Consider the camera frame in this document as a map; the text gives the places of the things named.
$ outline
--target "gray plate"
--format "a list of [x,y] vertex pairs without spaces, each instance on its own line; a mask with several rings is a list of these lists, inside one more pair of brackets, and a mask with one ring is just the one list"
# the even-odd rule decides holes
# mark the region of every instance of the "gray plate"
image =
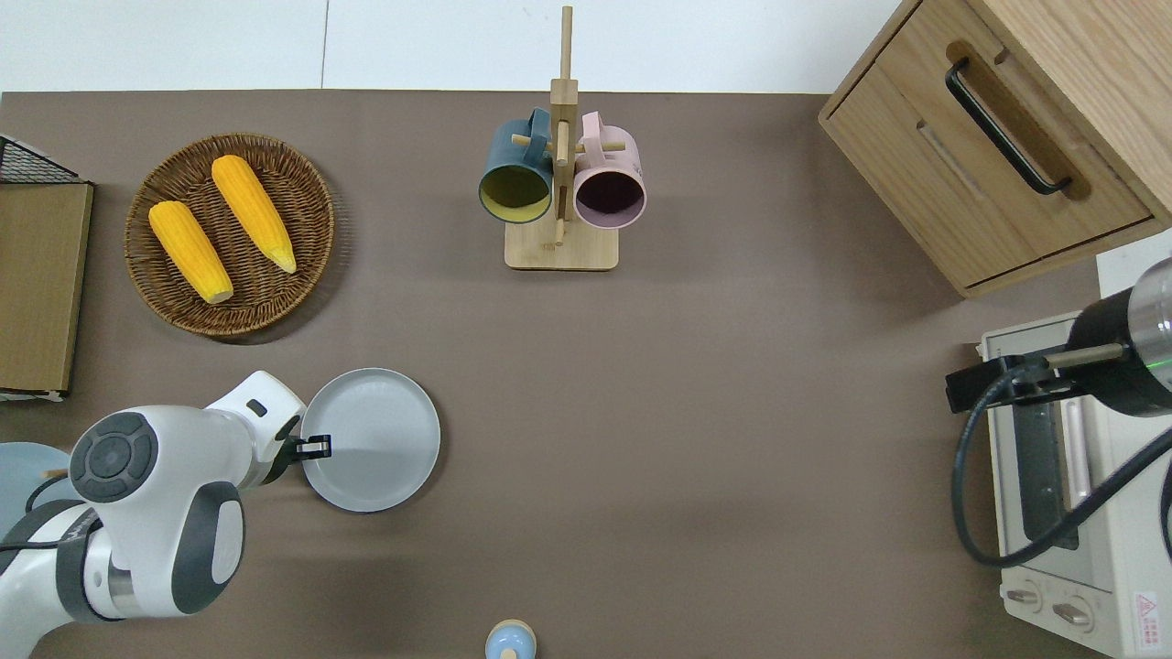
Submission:
[[427,482],[440,457],[440,416],[410,378],[360,368],[313,396],[301,436],[331,435],[333,455],[304,462],[326,501],[355,512],[397,505]]

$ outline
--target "wicker basket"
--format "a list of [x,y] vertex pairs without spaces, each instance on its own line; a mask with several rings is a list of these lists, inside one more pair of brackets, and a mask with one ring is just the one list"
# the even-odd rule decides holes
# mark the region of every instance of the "wicker basket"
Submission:
[[[285,222],[297,272],[260,253],[216,189],[212,161],[226,154],[257,172]],[[148,222],[151,206],[164,201],[183,202],[195,213],[232,279],[232,298],[206,304],[168,258]],[[127,267],[138,293],[163,320],[206,337],[238,337],[285,318],[321,279],[333,244],[326,182],[305,156],[263,135],[216,135],[188,145],[143,181],[127,217]]]

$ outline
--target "yellow corn cob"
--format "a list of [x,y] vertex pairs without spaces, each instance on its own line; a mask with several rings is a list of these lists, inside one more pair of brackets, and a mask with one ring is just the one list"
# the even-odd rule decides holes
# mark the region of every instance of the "yellow corn cob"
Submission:
[[180,202],[159,202],[151,206],[149,218],[166,256],[204,301],[213,305],[232,297],[232,281],[224,264],[188,206]]
[[240,156],[220,156],[212,161],[212,181],[260,253],[285,272],[295,272],[289,235],[248,163]]

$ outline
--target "black cable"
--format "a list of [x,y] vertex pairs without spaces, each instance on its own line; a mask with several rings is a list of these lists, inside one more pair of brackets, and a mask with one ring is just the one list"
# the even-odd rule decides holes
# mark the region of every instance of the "black cable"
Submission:
[[36,485],[36,489],[33,490],[33,494],[28,495],[28,500],[25,501],[25,512],[27,514],[33,511],[33,505],[36,503],[36,497],[41,496],[41,492],[49,489],[49,485],[63,481],[68,477],[69,474],[59,474],[56,476],[53,476],[48,481],[45,481],[40,485]]
[[[973,412],[969,414],[968,421],[965,422],[965,429],[961,432],[960,442],[956,446],[956,458],[953,461],[952,477],[953,522],[956,524],[956,535],[960,537],[961,544],[965,545],[965,551],[967,551],[969,556],[982,565],[989,565],[993,568],[1013,568],[1014,565],[1021,565],[1027,561],[1036,558],[1038,555],[1054,546],[1058,538],[1078,528],[1079,524],[1085,522],[1088,517],[1102,508],[1103,504],[1123,489],[1124,485],[1130,483],[1144,469],[1151,466],[1152,462],[1156,462],[1156,460],[1172,448],[1172,428],[1168,428],[1167,430],[1160,433],[1160,435],[1152,440],[1147,446],[1139,449],[1139,451],[1131,456],[1127,462],[1124,462],[1122,467],[1108,476],[1098,488],[1088,495],[1082,503],[1076,505],[1074,510],[1068,512],[1065,517],[1051,526],[1050,530],[1042,534],[1041,537],[1027,544],[1022,549],[1006,556],[984,553],[976,546],[976,543],[973,542],[973,537],[968,532],[968,524],[965,521],[965,461],[968,455],[969,446],[973,441],[973,433],[976,429],[976,424],[984,415],[984,410],[999,395],[1001,395],[1002,389],[1009,386],[1017,378],[1031,371],[1040,369],[1049,369],[1045,360],[1041,358],[1015,366],[994,380],[993,383],[984,389],[984,393],[981,394],[981,398],[973,407]],[[1172,558],[1172,541],[1168,538],[1167,525],[1170,504],[1172,504],[1172,469],[1170,469],[1168,474],[1165,476],[1164,491],[1160,497],[1160,522],[1163,524],[1160,535],[1164,536],[1165,549],[1168,551],[1168,557]]]
[[11,542],[0,544],[0,551],[21,551],[25,549],[56,549],[57,541],[53,542]]

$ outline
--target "mug handle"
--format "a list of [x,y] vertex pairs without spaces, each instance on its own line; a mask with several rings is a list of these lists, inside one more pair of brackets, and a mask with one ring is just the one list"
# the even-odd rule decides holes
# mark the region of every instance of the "mug handle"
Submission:
[[537,165],[545,156],[545,145],[550,142],[550,113],[533,108],[529,115],[529,147],[525,147],[524,161]]
[[582,115],[582,148],[588,167],[606,164],[606,156],[602,155],[602,116],[597,111]]

